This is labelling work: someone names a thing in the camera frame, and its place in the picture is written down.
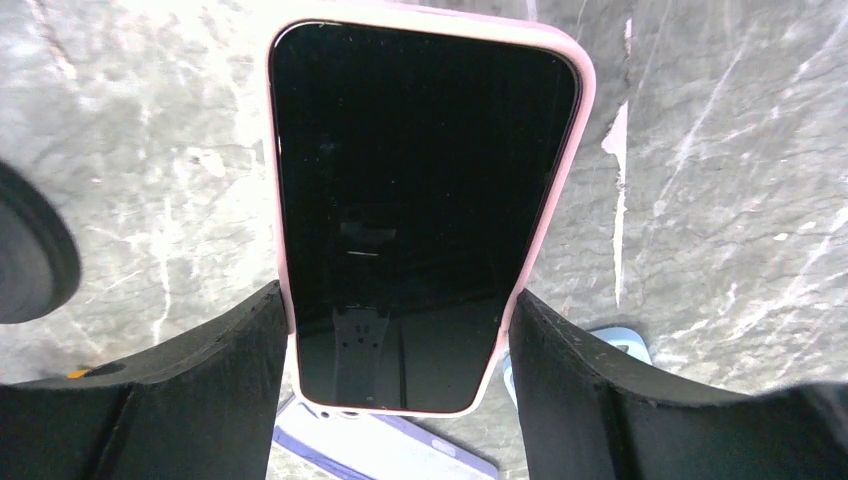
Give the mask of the lavender phone case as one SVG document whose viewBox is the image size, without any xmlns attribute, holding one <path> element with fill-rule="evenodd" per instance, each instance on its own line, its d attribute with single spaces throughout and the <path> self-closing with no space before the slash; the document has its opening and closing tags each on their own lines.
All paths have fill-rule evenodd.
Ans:
<svg viewBox="0 0 848 480">
<path fill-rule="evenodd" d="M 332 414 L 289 399 L 273 442 L 333 479 L 497 479 L 497 467 L 399 416 Z"/>
</svg>

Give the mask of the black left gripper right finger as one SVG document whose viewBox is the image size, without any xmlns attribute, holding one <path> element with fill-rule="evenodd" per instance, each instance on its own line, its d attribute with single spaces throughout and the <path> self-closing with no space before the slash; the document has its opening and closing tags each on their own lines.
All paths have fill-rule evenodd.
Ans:
<svg viewBox="0 0 848 480">
<path fill-rule="evenodd" d="M 847 388 L 749 396 L 637 360 L 530 292 L 509 331 L 533 479 L 843 479 Z"/>
</svg>

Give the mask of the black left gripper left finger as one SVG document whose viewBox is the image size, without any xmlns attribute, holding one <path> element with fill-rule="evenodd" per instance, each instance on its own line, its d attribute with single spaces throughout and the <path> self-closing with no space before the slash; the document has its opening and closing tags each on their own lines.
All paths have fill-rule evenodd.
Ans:
<svg viewBox="0 0 848 480">
<path fill-rule="evenodd" d="M 1 389 L 5 479 L 262 479 L 288 325 L 271 282 L 226 313 L 95 368 Z"/>
</svg>

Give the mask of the light blue phone case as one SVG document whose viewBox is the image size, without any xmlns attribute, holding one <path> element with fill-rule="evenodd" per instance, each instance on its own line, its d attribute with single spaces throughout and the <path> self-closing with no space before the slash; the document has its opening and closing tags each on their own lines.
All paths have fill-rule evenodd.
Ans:
<svg viewBox="0 0 848 480">
<path fill-rule="evenodd" d="M 635 330 L 626 327 L 608 327 L 592 330 L 590 334 L 643 363 L 653 365 L 644 339 Z M 512 360 L 508 347 L 505 348 L 503 355 L 503 382 L 512 403 L 517 406 Z"/>
</svg>

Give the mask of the phone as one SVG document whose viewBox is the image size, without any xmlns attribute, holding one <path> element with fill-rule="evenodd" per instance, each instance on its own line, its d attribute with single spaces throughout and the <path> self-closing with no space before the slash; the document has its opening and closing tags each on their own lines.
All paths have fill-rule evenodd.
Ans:
<svg viewBox="0 0 848 480">
<path fill-rule="evenodd" d="M 592 111 L 589 55 L 414 4 L 260 19 L 294 392 L 319 416 L 474 410 Z"/>
</svg>

